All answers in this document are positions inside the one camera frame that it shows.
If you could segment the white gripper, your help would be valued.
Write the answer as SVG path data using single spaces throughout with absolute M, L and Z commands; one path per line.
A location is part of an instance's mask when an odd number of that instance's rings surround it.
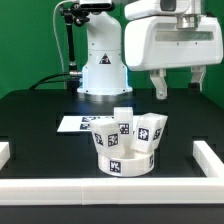
M 223 59 L 219 22 L 203 14 L 203 0 L 137 0 L 125 6 L 125 17 L 126 63 L 133 71 L 151 70 L 159 100 L 167 98 L 168 68 L 192 66 L 188 89 L 202 91 L 205 65 Z

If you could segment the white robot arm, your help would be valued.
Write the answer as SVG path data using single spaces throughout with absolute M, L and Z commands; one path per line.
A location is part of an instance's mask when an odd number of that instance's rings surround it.
M 125 7 L 125 28 L 107 14 L 112 0 L 80 0 L 89 14 L 88 61 L 81 91 L 130 92 L 127 71 L 149 71 L 159 100 L 167 98 L 166 71 L 189 67 L 190 85 L 202 90 L 206 67 L 224 56 L 218 20 L 202 13 L 202 0 L 137 0 Z

